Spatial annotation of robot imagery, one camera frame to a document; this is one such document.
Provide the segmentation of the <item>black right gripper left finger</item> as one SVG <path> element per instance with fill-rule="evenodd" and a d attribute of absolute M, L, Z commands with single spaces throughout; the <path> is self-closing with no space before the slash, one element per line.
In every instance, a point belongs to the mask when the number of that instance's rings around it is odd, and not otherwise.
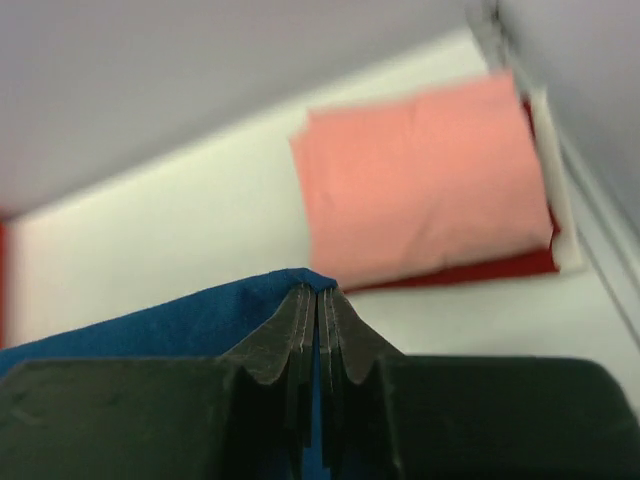
<path fill-rule="evenodd" d="M 250 379 L 257 406 L 242 414 L 254 430 L 251 470 L 259 479 L 301 479 L 312 444 L 316 293 L 297 285 L 275 313 L 224 354 Z"/>

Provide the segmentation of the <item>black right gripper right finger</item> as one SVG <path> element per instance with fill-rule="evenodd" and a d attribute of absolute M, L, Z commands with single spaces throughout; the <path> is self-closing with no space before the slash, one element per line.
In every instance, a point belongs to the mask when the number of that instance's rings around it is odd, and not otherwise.
<path fill-rule="evenodd" d="M 401 352 L 337 289 L 317 300 L 322 463 L 332 479 L 384 476 L 388 426 L 376 361 Z"/>

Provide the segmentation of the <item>blue t-shirt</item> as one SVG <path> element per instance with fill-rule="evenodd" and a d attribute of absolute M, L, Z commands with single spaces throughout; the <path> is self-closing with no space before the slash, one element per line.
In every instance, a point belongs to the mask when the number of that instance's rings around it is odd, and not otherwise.
<path fill-rule="evenodd" d="M 5 479 L 326 479 L 320 415 L 290 454 L 284 405 L 218 357 L 287 297 L 315 311 L 333 279 L 285 269 L 1 353 Z"/>

